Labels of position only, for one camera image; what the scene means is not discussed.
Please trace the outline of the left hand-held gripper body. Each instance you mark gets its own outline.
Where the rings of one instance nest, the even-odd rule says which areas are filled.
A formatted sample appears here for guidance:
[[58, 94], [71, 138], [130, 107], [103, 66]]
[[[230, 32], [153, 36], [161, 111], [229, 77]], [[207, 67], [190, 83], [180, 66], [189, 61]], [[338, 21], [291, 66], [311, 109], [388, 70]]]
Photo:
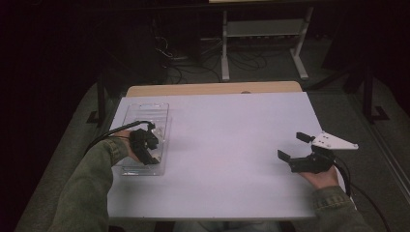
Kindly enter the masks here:
[[146, 133], [148, 131], [151, 131], [152, 133], [154, 133], [153, 129], [155, 127], [156, 126], [154, 124], [149, 124], [146, 130], [137, 129], [131, 132], [130, 144], [131, 144], [132, 151], [135, 154], [141, 153], [143, 150], [146, 150], [146, 151], [151, 150], [147, 147], [147, 144], [146, 144]]

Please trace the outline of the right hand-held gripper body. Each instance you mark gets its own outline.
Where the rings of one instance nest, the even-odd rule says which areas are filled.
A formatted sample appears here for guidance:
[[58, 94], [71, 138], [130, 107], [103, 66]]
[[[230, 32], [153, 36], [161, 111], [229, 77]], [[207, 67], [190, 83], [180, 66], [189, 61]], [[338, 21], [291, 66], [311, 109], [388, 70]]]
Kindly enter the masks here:
[[291, 158], [288, 162], [293, 173], [320, 173], [335, 163], [335, 150], [358, 150], [359, 145], [322, 131], [308, 143], [311, 153], [303, 158]]

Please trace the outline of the clear plastic tray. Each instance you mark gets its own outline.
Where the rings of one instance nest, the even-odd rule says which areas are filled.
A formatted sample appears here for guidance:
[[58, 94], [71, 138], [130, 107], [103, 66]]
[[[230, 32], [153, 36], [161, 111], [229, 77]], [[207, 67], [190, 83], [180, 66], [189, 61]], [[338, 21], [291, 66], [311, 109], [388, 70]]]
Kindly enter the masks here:
[[121, 106], [118, 109], [111, 127], [117, 129], [133, 123], [133, 126], [128, 127], [128, 131], [132, 132], [137, 129], [146, 130], [149, 124], [154, 124], [156, 127], [153, 129], [153, 132], [159, 139], [159, 145], [157, 149], [148, 150], [148, 152], [151, 155], [157, 154], [161, 156], [159, 164], [148, 165], [145, 165], [140, 160], [141, 153], [135, 154], [139, 161], [125, 158], [117, 164], [120, 168], [120, 174], [123, 176], [160, 176], [164, 173], [168, 145], [168, 127], [170, 123], [168, 108], [168, 103], [133, 103], [128, 106]]

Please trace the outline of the person's left hand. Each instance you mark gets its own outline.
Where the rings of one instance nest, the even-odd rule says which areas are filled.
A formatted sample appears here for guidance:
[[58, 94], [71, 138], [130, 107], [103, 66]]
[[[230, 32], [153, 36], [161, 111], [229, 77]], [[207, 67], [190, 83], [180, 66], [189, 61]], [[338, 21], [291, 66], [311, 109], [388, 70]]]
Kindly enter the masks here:
[[131, 134], [131, 132], [129, 130], [121, 130], [121, 131], [115, 132], [113, 134], [113, 137], [119, 138], [122, 141], [122, 143], [125, 145], [125, 147], [127, 149], [127, 155], [131, 159], [133, 159], [135, 161], [139, 161], [138, 157], [132, 151], [131, 144], [130, 144], [130, 134]]

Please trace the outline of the person's right hand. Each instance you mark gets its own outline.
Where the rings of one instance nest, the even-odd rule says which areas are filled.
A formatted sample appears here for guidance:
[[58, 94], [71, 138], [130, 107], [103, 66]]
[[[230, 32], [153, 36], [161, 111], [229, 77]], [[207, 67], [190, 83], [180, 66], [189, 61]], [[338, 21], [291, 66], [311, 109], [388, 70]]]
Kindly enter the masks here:
[[315, 189], [324, 189], [336, 187], [339, 185], [337, 171], [331, 166], [327, 171], [320, 173], [301, 172], [300, 175], [305, 178]]

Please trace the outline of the white table cover board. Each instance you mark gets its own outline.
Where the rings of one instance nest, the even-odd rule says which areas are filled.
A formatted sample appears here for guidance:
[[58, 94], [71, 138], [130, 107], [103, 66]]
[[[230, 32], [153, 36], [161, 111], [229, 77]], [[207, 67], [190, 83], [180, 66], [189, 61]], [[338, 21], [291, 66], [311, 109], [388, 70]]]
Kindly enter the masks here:
[[112, 218], [311, 218], [310, 184], [277, 152], [309, 155], [297, 132], [325, 149], [358, 148], [322, 131], [304, 92], [124, 98], [113, 127], [144, 118], [147, 106], [165, 109], [164, 172], [125, 176], [115, 166], [107, 206]]

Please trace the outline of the dark metal stand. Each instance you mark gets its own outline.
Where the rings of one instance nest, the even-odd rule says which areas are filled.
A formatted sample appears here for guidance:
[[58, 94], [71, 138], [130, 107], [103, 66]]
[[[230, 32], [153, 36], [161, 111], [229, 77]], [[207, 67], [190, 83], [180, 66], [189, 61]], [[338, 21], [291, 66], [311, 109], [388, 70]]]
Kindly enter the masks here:
[[363, 82], [363, 113], [366, 119], [373, 124], [375, 121], [389, 120], [389, 116], [381, 106], [374, 106], [373, 100], [373, 74], [370, 66], [365, 67]]
[[105, 88], [103, 81], [104, 71], [104, 65], [100, 65], [96, 82], [98, 108], [96, 111], [92, 111], [87, 119], [88, 124], [96, 124], [97, 127], [100, 127], [105, 119]]

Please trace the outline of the wooden table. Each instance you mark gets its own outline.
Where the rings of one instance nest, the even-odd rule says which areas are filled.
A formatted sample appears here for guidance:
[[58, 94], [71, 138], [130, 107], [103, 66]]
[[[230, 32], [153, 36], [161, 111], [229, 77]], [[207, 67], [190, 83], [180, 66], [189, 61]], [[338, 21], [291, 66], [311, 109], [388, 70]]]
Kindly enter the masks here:
[[183, 95], [219, 95], [244, 93], [299, 93], [303, 89], [296, 81], [199, 83], [132, 86], [126, 96], [155, 97]]

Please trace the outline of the grey metal table frame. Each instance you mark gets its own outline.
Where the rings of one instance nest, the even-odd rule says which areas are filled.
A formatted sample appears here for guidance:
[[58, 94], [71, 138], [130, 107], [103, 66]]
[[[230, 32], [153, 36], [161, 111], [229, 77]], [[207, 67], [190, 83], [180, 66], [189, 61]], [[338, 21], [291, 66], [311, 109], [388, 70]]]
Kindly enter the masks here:
[[227, 11], [222, 16], [222, 50], [221, 79], [229, 81], [229, 62], [227, 57], [228, 38], [264, 37], [264, 36], [297, 36], [298, 41], [289, 49], [299, 77], [308, 80], [308, 73], [300, 58], [314, 8], [308, 7], [303, 18], [229, 21]]

